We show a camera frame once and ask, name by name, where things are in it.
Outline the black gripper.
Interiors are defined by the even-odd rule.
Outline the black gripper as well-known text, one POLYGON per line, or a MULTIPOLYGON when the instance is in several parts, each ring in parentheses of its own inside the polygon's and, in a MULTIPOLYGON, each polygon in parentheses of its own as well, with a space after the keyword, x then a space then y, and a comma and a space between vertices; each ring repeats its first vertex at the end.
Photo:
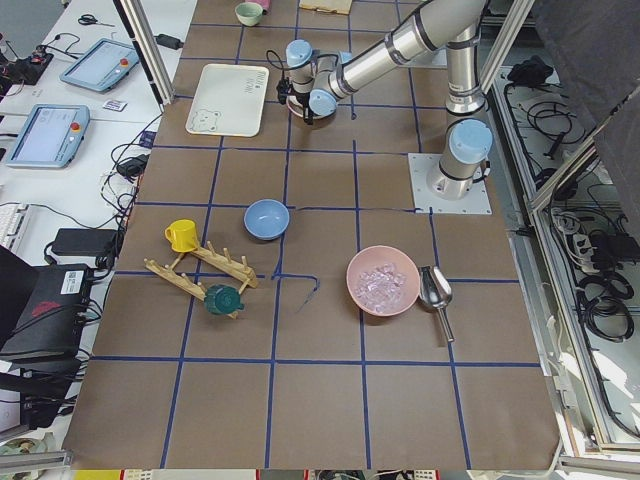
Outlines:
POLYGON ((309 94, 296 92, 293 88, 293 84, 289 79, 280 79, 277 84, 277 98, 279 103, 286 106, 286 99, 289 95, 295 95, 297 100, 303 106, 302 120, 304 121, 304 123, 307 125, 312 125, 314 123, 314 113, 309 105, 309 94))

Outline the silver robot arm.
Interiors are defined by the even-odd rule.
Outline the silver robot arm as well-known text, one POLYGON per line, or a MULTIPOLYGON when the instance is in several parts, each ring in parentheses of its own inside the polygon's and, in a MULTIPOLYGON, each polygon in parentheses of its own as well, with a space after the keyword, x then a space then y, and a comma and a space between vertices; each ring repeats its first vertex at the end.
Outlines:
POLYGON ((280 104, 306 124, 332 116, 339 101, 416 58, 446 51, 449 124, 446 147, 426 177, 437 196, 455 201, 470 190, 493 135, 481 120, 486 98, 477 73, 485 1, 424 1, 394 30, 356 56, 321 51, 303 39, 286 47, 277 85, 280 104))

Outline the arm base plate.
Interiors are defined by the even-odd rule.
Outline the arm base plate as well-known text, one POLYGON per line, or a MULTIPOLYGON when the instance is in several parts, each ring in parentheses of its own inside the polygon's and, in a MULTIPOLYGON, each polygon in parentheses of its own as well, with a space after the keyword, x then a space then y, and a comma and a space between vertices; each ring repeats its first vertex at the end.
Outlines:
POLYGON ((480 169, 471 179, 454 180, 441 172, 440 158, 441 154, 408 154, 414 210, 423 214, 491 215, 480 169))

